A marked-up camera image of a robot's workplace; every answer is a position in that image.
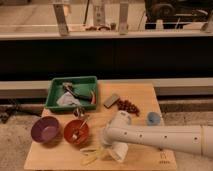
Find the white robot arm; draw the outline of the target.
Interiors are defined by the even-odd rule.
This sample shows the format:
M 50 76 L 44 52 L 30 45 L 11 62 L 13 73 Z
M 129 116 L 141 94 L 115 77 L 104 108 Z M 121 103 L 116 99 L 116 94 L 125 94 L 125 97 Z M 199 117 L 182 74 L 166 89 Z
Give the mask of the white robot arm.
M 118 111 L 102 129 L 100 142 L 142 144 L 213 158 L 212 126 L 137 126 L 130 114 Z

